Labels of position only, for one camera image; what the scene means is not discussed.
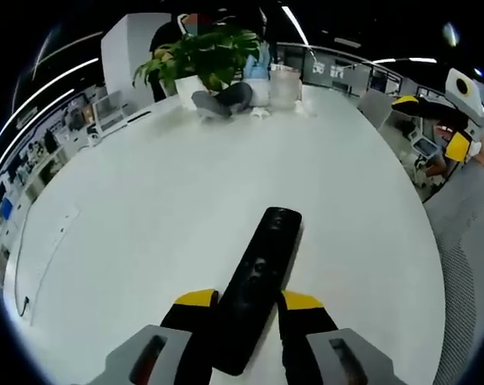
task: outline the round white table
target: round white table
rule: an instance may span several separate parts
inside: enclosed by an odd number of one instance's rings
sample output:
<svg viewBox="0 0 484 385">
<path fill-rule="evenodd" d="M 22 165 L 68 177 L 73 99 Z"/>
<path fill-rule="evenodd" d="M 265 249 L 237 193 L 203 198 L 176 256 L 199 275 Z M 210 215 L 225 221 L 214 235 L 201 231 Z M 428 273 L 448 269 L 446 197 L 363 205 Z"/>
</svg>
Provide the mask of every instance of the round white table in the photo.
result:
<svg viewBox="0 0 484 385">
<path fill-rule="evenodd" d="M 302 213 L 304 226 L 287 288 L 318 298 L 408 385 L 432 383 L 445 298 L 421 202 L 342 95 L 305 87 L 304 99 L 316 116 L 226 122 L 202 122 L 167 99 L 56 175 L 31 208 L 17 287 L 20 303 L 39 289 L 32 325 L 17 323 L 51 379 L 90 381 L 107 353 L 159 324 L 177 297 L 222 292 L 265 209 L 282 206 Z M 244 374 L 214 371 L 211 383 L 284 384 L 281 353 L 275 318 Z"/>
</svg>

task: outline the green leaves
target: green leaves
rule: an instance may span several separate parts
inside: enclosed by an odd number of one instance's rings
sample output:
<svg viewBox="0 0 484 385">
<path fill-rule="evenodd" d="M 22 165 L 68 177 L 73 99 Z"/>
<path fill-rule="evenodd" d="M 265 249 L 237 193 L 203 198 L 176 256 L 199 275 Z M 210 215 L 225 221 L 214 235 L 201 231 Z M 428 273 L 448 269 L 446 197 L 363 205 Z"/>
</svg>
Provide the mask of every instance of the green leaves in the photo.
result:
<svg viewBox="0 0 484 385">
<path fill-rule="evenodd" d="M 220 91 L 222 84 L 231 84 L 249 55 L 259 58 L 259 40 L 254 32 L 216 26 L 209 33 L 185 34 L 174 44 L 159 46 L 153 59 L 136 69 L 132 85 L 135 87 L 138 77 L 147 84 L 149 75 L 158 71 L 158 78 L 167 87 L 175 79 L 198 75 L 210 90 Z"/>
</svg>

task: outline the potted plant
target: potted plant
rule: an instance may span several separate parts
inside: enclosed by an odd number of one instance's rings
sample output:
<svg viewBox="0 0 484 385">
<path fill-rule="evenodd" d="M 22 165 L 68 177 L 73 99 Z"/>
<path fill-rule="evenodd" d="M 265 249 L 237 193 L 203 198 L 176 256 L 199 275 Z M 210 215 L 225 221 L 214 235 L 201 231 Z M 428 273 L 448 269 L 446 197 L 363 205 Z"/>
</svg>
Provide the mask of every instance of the potted plant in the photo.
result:
<svg viewBox="0 0 484 385">
<path fill-rule="evenodd" d="M 164 86 L 175 87 L 184 106 L 194 109 L 195 91 L 229 86 L 249 55 L 259 57 L 258 36 L 249 30 L 216 26 L 205 34 L 184 34 L 176 43 L 159 46 L 153 58 L 136 69 L 133 86 L 138 76 L 147 85 L 149 74 L 158 71 Z"/>
</svg>

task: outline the black remote control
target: black remote control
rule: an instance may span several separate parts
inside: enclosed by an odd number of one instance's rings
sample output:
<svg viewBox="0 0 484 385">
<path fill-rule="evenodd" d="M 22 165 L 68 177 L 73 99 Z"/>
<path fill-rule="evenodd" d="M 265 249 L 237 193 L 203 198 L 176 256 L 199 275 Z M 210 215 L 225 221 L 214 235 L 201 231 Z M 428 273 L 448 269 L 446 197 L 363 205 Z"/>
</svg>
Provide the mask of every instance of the black remote control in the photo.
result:
<svg viewBox="0 0 484 385">
<path fill-rule="evenodd" d="M 238 264 L 217 308 L 213 366 L 240 375 L 249 362 L 282 289 L 302 216 L 270 207 Z"/>
</svg>

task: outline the office ceiling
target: office ceiling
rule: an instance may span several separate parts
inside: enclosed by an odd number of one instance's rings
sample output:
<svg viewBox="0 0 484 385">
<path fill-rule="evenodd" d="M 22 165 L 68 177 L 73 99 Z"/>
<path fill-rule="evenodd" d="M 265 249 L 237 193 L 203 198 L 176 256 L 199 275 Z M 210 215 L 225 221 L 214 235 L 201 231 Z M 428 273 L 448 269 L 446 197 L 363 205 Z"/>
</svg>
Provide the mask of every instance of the office ceiling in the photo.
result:
<svg viewBox="0 0 484 385">
<path fill-rule="evenodd" d="M 435 58 L 437 64 L 386 64 L 428 87 L 441 90 L 450 67 L 472 76 L 476 76 L 474 68 L 484 73 L 484 11 L 444 6 L 439 2 L 436 9 L 403 2 L 356 5 L 309 0 L 249 0 L 239 6 L 227 1 L 78 0 L 67 2 L 65 7 L 58 2 L 36 0 L 16 5 L 14 9 L 5 3 L 0 4 L 0 129 L 13 109 L 43 84 L 69 68 L 100 58 L 101 35 L 90 36 L 107 32 L 124 14 L 154 11 L 234 13 L 246 25 L 258 28 L 258 8 L 261 8 L 268 19 L 269 39 L 301 43 L 282 6 L 290 7 L 311 45 L 333 47 L 367 59 Z M 450 46 L 449 38 L 444 38 L 442 32 L 448 22 L 460 38 L 455 47 Z M 86 37 L 90 38 L 75 43 Z M 359 43 L 360 47 L 337 43 L 336 38 Z M 58 52 L 69 44 L 67 49 Z M 37 61 L 42 62 L 34 74 L 32 68 Z M 50 101 L 70 86 L 85 88 L 101 79 L 100 65 L 88 66 L 65 81 L 57 82 L 40 97 Z M 10 131 L 4 135 L 4 143 L 15 134 L 14 128 Z"/>
</svg>

